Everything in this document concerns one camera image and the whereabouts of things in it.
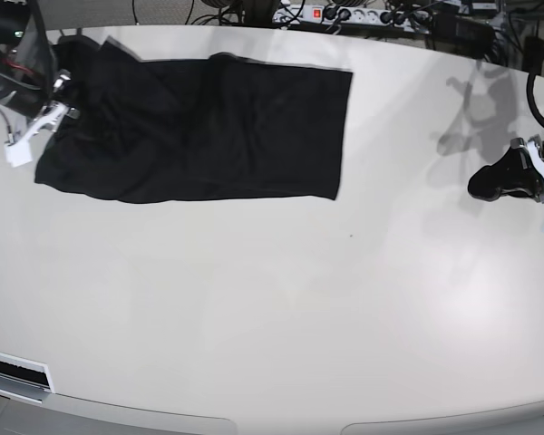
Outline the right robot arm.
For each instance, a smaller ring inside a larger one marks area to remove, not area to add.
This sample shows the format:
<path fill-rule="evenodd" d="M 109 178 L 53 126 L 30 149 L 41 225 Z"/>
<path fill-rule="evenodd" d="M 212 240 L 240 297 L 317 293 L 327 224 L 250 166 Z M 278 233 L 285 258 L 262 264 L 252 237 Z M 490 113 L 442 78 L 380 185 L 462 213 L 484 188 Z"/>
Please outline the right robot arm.
<path fill-rule="evenodd" d="M 53 98 L 55 60 L 37 1 L 0 1 L 0 105 L 34 118 Z"/>

